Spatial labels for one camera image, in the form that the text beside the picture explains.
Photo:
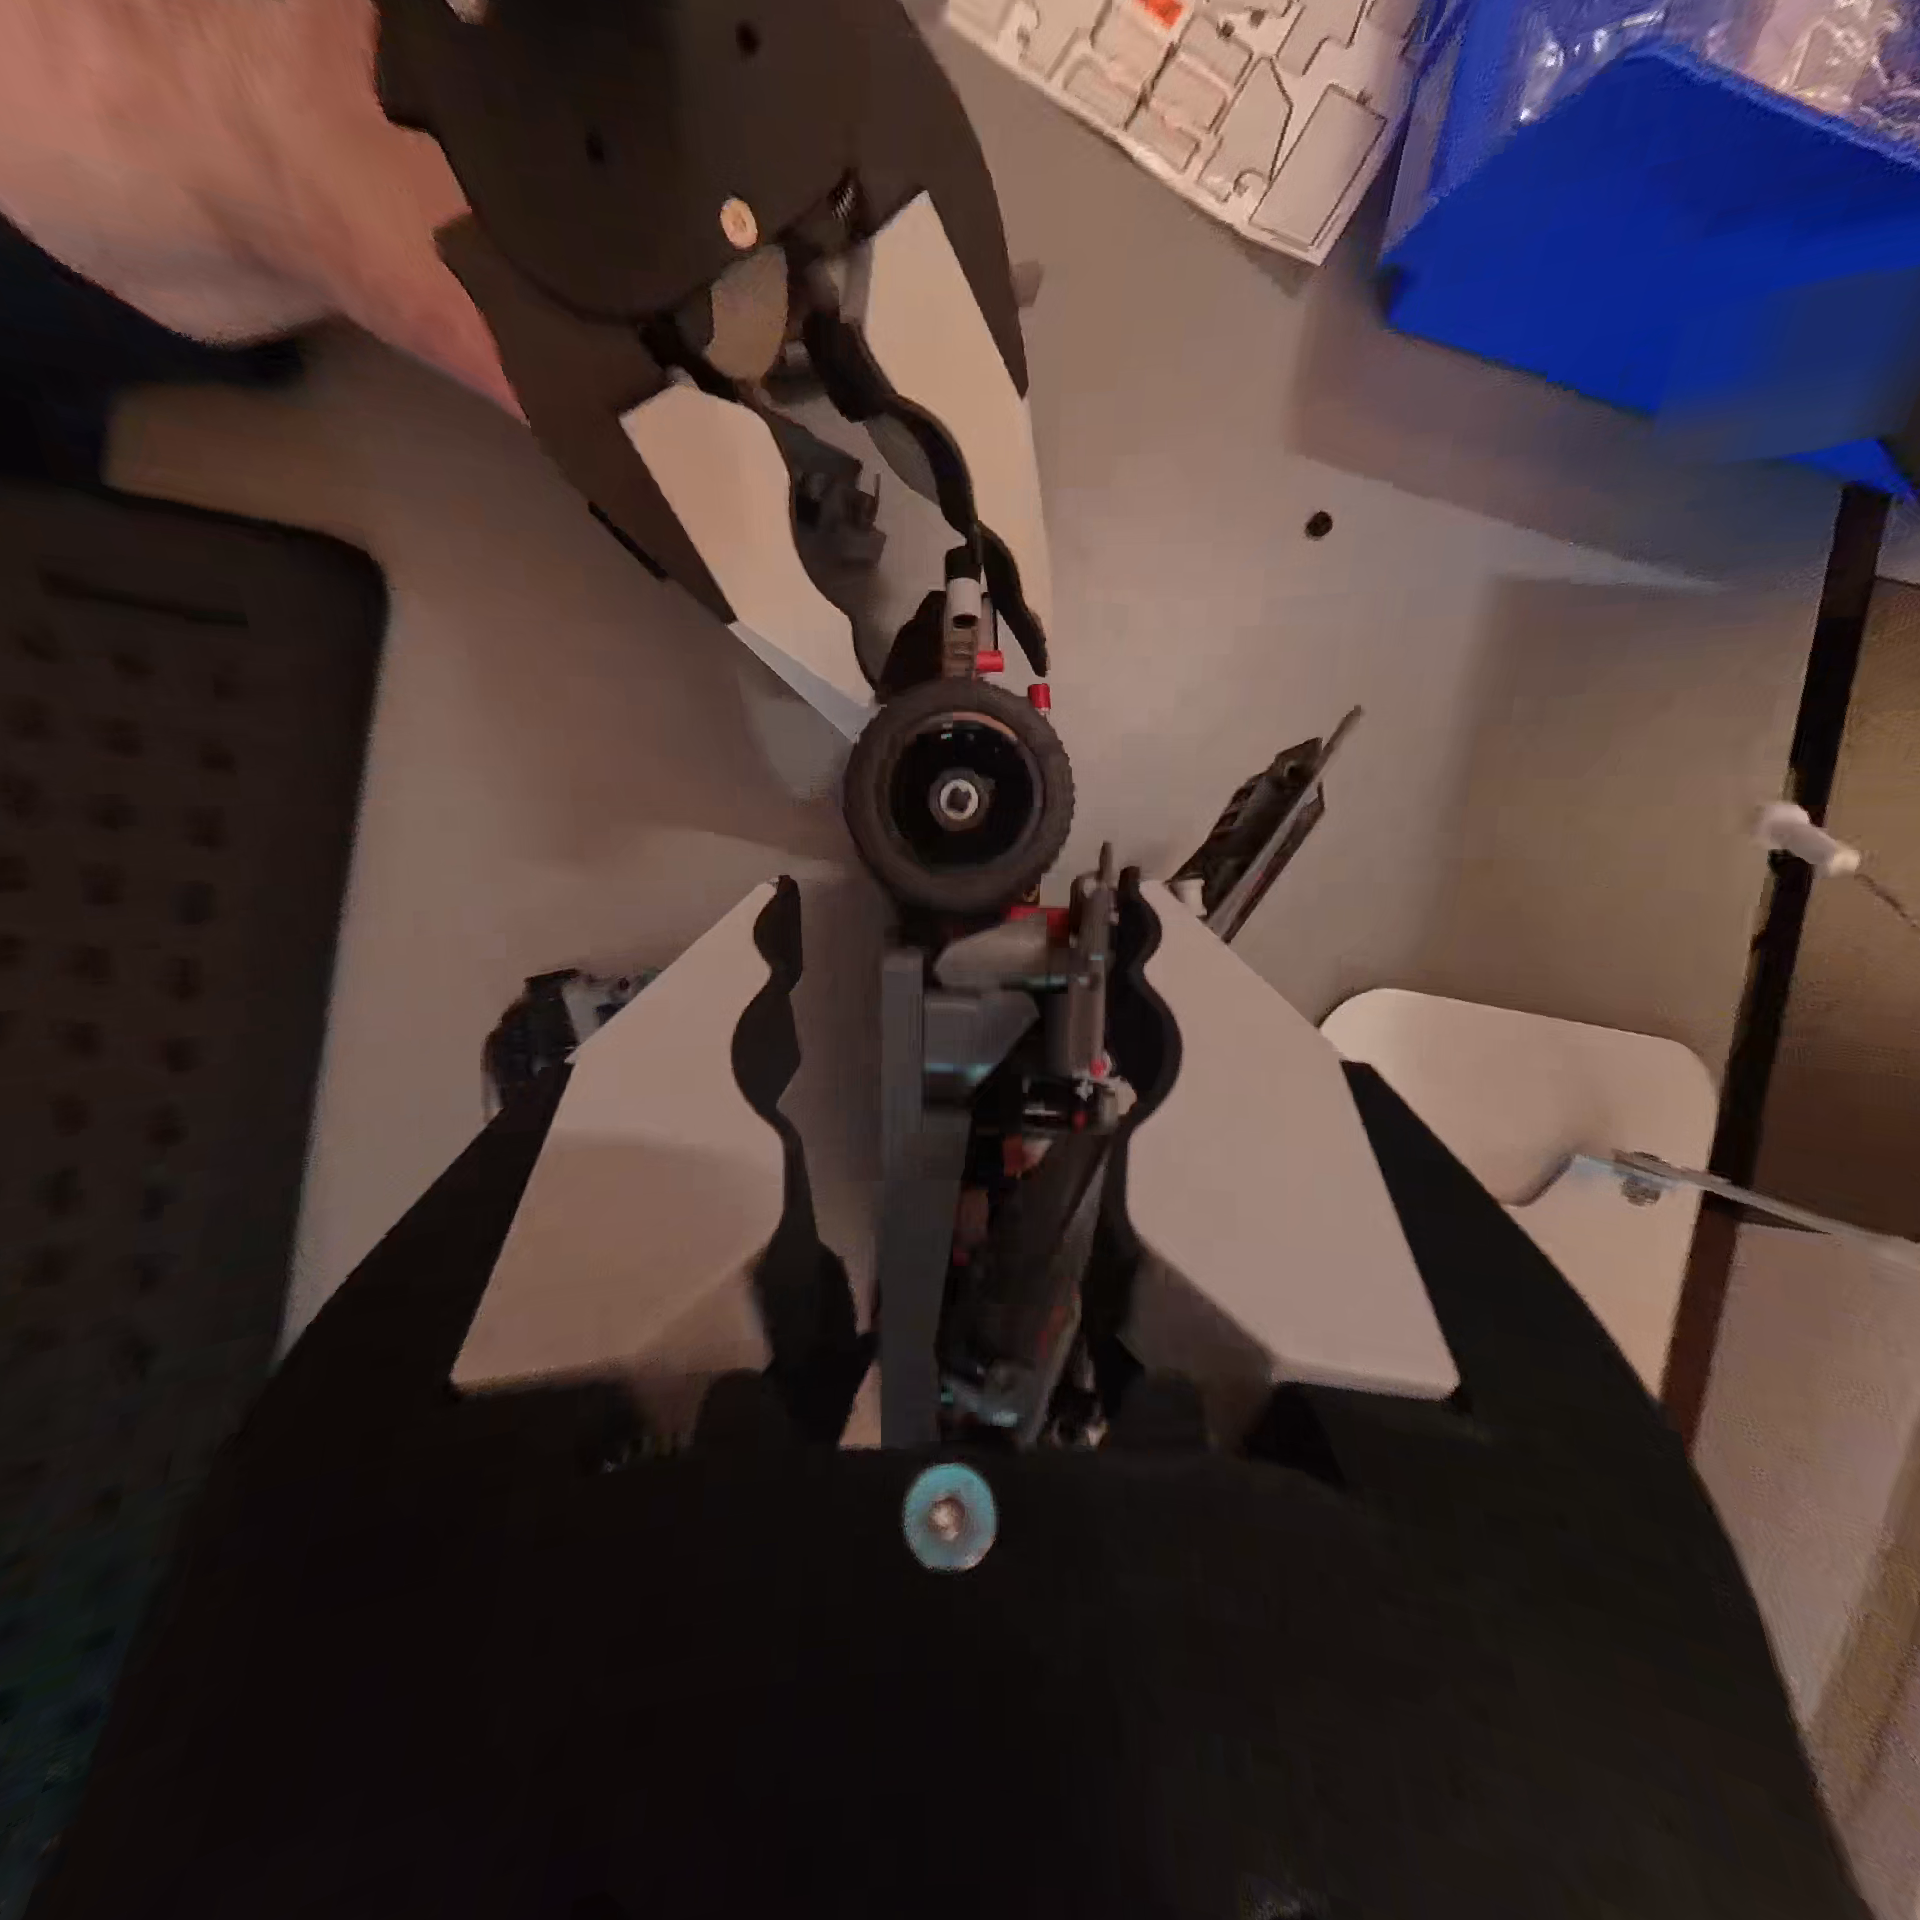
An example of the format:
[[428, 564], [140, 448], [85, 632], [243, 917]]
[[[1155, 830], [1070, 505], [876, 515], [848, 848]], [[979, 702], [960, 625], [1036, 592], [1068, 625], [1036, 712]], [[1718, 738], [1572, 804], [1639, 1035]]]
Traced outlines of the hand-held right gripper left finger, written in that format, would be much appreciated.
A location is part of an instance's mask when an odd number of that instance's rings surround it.
[[778, 877], [575, 1050], [458, 1391], [608, 1384], [679, 1442], [746, 1375], [803, 1441], [845, 1441], [870, 1347], [782, 1111], [799, 984], [803, 901]]

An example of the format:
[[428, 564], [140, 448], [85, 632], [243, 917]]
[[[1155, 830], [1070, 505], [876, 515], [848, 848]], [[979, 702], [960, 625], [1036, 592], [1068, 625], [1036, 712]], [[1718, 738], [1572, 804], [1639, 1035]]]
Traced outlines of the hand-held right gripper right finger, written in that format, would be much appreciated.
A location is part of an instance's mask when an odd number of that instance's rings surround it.
[[1448, 1402], [1460, 1368], [1336, 1050], [1166, 882], [1125, 874], [1118, 937], [1125, 1358], [1186, 1381], [1228, 1448], [1286, 1387]]

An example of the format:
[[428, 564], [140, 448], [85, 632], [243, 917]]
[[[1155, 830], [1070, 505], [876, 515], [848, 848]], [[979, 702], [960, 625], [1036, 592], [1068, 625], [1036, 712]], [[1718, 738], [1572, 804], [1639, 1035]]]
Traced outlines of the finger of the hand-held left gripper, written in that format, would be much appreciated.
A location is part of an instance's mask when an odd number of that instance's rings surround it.
[[1020, 375], [975, 298], [929, 194], [809, 268], [809, 364], [835, 411], [948, 531], [946, 574], [972, 581], [1035, 680], [1050, 675], [1050, 548]]
[[852, 618], [799, 558], [795, 481], [769, 421], [670, 378], [620, 425], [686, 535], [718, 621], [843, 741], [856, 741], [876, 698], [856, 670]]

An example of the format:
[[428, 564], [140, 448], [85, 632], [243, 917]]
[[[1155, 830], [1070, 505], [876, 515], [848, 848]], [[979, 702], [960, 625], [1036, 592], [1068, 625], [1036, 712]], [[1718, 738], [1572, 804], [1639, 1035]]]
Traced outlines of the white metal book stand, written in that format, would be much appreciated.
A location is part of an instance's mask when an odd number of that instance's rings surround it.
[[1320, 1032], [1500, 1201], [1650, 1391], [1705, 1201], [1916, 1278], [1915, 1241], [1708, 1171], [1718, 1088], [1679, 1044], [1406, 990], [1355, 994]]

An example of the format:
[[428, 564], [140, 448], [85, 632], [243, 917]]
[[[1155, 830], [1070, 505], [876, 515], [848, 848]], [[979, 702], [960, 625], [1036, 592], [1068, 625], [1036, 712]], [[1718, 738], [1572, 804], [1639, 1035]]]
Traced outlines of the lego car model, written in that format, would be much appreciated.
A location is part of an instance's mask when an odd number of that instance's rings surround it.
[[[843, 812], [895, 922], [880, 962], [880, 1435], [916, 1445], [1276, 1455], [1212, 1441], [1198, 1391], [1118, 1344], [1112, 1201], [1133, 1094], [1109, 1057], [1125, 874], [1115, 845], [1060, 907], [1043, 877], [1075, 778], [1043, 682], [996, 687], [972, 581], [926, 598], [880, 675]], [[1326, 815], [1356, 727], [1283, 747], [1166, 887], [1228, 947]]]

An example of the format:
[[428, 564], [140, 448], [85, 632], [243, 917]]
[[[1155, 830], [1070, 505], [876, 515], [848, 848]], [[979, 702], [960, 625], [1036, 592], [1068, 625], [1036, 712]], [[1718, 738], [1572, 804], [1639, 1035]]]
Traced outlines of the person's left forearm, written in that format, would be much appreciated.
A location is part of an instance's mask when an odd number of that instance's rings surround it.
[[192, 340], [59, 265], [2, 222], [2, 477], [99, 485], [115, 410], [129, 390], [298, 380], [298, 338]]

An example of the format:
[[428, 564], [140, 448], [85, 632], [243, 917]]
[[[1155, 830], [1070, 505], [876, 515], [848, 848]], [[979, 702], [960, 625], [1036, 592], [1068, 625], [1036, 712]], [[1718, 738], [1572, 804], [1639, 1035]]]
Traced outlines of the person's left hand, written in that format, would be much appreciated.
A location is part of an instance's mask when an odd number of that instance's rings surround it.
[[436, 251], [466, 197], [375, 48], [370, 2], [5, 2], [2, 218], [183, 338], [343, 321], [519, 417]]

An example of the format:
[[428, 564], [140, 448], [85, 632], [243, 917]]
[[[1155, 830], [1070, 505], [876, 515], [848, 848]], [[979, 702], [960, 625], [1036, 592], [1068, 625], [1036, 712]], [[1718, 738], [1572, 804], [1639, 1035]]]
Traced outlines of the white sticker sheet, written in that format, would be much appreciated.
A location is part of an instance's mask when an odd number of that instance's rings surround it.
[[946, 22], [1240, 240], [1320, 265], [1389, 160], [1420, 2], [946, 2]]

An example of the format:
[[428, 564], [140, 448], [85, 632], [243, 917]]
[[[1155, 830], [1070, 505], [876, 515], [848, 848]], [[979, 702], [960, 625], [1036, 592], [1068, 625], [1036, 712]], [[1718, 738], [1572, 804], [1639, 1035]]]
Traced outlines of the black perforated pad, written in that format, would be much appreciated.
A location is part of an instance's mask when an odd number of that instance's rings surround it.
[[266, 1375], [389, 625], [275, 522], [2, 485], [2, 1851]]

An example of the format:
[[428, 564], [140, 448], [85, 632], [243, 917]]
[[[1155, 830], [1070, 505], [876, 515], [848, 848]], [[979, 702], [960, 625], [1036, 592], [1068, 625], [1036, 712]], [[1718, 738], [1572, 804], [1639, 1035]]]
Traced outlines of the blue bin with white label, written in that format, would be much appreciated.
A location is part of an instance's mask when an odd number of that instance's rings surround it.
[[1519, 2], [1426, 2], [1382, 318], [1692, 460], [1916, 498], [1916, 144], [1649, 44], [1500, 118]]

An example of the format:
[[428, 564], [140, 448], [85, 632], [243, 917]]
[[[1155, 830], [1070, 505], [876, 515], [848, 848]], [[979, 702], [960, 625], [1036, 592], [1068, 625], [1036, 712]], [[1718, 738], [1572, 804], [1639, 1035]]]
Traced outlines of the crumpled clear parts bags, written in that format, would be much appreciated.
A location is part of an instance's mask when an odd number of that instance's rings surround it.
[[1678, 45], [1863, 132], [1916, 144], [1915, 2], [1519, 2], [1500, 118], [1532, 122], [1649, 44]]

